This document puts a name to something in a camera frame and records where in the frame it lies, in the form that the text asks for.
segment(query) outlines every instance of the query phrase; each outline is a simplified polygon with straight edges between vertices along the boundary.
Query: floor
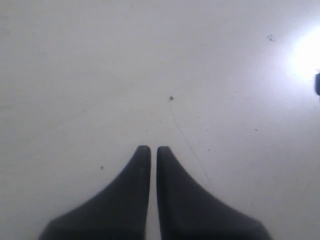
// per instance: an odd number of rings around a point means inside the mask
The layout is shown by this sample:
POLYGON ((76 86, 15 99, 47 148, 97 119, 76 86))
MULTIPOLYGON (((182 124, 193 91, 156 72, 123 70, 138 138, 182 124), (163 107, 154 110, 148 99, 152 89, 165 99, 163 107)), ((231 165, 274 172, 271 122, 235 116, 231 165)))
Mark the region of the floor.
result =
POLYGON ((0 238, 36 239, 152 149, 277 240, 320 239, 318 0, 2 0, 0 238))

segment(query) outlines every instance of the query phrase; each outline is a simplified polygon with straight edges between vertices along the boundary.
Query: scratch on floor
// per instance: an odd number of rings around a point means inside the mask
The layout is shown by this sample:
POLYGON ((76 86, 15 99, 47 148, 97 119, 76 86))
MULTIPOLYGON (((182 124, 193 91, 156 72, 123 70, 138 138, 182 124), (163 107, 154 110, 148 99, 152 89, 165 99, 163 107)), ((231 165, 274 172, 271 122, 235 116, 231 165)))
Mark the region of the scratch on floor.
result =
POLYGON ((173 117, 174 124, 175 124, 176 128, 179 130, 179 132, 180 132, 182 138, 184 139, 185 143, 189 146, 192 154, 193 154, 194 157, 197 159, 197 161, 198 161, 198 163, 199 163, 202 171, 204 172, 204 175, 205 175, 208 183, 210 184, 211 182, 210 182, 210 179, 209 179, 209 177, 208 177, 208 174, 207 174, 207 172, 206 172, 203 164, 201 163, 199 157, 197 156, 195 150, 193 149, 193 147, 192 147, 191 144, 189 143, 187 137, 185 136, 184 132, 182 131, 182 129, 181 129, 181 127, 180 127, 180 125, 179 125, 179 123, 178 123, 178 121, 177 121, 176 115, 175 115, 175 113, 174 113, 174 111, 173 111, 173 109, 172 109, 172 105, 171 105, 171 104, 170 104, 170 112, 171 112, 171 115, 172 115, 172 117, 173 117))

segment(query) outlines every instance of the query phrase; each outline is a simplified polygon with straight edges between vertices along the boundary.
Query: white floor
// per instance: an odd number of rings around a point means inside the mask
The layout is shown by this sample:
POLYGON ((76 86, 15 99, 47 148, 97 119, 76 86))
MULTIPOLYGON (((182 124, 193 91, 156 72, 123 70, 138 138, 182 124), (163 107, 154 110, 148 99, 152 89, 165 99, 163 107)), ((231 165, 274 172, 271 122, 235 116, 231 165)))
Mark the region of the white floor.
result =
POLYGON ((36 239, 145 144, 149 240, 161 145, 274 239, 319 240, 319 13, 319 0, 2 0, 0 239, 36 239))

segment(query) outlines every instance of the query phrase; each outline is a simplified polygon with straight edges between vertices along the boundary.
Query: black object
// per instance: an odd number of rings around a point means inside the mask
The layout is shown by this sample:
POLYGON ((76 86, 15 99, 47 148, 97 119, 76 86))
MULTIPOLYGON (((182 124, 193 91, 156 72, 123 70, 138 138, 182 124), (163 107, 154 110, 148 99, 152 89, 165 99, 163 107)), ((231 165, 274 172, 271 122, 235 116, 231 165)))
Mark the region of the black object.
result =
POLYGON ((75 210, 53 220, 40 240, 143 240, 151 151, 139 146, 116 179, 75 210))
POLYGON ((264 226, 198 185, 169 147, 157 151, 156 190, 162 240, 271 240, 264 226))
POLYGON ((315 75, 314 90, 315 93, 320 96, 320 73, 315 75))

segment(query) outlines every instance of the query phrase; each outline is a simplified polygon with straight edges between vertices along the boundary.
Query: tiled floor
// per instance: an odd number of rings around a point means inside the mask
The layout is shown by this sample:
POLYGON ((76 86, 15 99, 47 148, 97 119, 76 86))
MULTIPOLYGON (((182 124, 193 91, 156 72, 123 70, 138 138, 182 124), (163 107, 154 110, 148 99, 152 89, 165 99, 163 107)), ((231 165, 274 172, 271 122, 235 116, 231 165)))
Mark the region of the tiled floor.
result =
POLYGON ((0 239, 36 239, 140 144, 148 239, 161 145, 275 239, 320 239, 319 13, 318 0, 2 0, 0 239))

